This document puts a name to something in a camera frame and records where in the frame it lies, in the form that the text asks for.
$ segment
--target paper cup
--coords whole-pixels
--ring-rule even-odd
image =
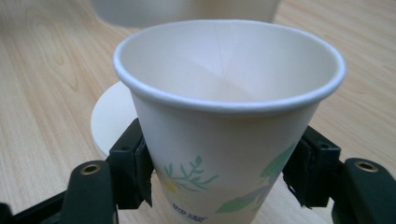
[[[171,21],[238,19],[271,22],[279,0],[91,0],[105,21],[147,27]]]
[[[114,65],[180,223],[250,223],[345,74],[325,41],[259,21],[151,27]]]

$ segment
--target cup rim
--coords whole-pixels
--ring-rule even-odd
[[[283,29],[299,35],[303,35],[306,38],[310,38],[312,41],[319,43],[322,47],[324,47],[327,51],[329,51],[329,54],[332,55],[336,64],[335,73],[333,77],[325,85],[303,94],[299,94],[283,99],[259,101],[259,102],[222,102],[222,101],[194,99],[153,88],[150,85],[146,84],[145,82],[142,82],[137,78],[135,78],[123,66],[120,56],[122,54],[124,46],[127,45],[128,42],[132,41],[133,39],[137,38],[138,36],[144,33],[150,32],[155,29],[162,29],[166,26],[177,26],[180,24],[196,23],[196,22],[198,23],[239,22],[239,23],[253,23],[253,24],[256,23],[259,25],[269,26],[277,29]],[[301,108],[307,105],[314,105],[316,103],[319,103],[321,100],[328,97],[329,95],[331,95],[333,92],[335,92],[343,82],[346,74],[346,64],[341,53],[335,47],[333,47],[323,39],[317,37],[316,35],[312,35],[306,31],[291,28],[289,26],[267,23],[263,21],[243,21],[243,20],[176,21],[176,22],[169,22],[166,24],[149,27],[133,35],[130,35],[117,46],[113,56],[113,65],[120,80],[127,87],[129,87],[131,92],[139,95],[140,97],[144,97],[150,101],[154,101],[161,105],[168,105],[178,109],[188,109],[193,111],[218,113],[218,114],[230,114],[230,115],[231,114],[254,115],[254,114],[263,114],[263,113],[277,113],[277,112]]]

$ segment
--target wood grain surface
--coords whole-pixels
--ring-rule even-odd
[[[313,33],[341,51],[342,87],[310,125],[342,160],[376,161],[396,176],[396,1],[284,0],[275,23]],[[0,1],[0,202],[18,213],[63,191],[71,171],[99,160],[93,107],[118,81],[115,47],[136,28],[97,18],[89,1]],[[154,207],[120,212],[120,223],[174,223],[158,179]],[[327,208],[301,208],[279,178],[253,222],[332,223]]]

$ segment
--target white object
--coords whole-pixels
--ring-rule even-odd
[[[99,98],[92,111],[92,140],[105,158],[123,132],[137,118],[129,89],[118,82]]]
[[[179,223],[250,223],[345,75],[328,43],[258,21],[151,27],[114,65]]]
[[[147,27],[170,21],[240,19],[271,22],[279,0],[91,0],[104,21]]]

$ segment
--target white plate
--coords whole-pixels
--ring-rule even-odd
[[[96,149],[104,158],[135,118],[134,101],[122,82],[111,86],[99,98],[92,111],[91,133]]]

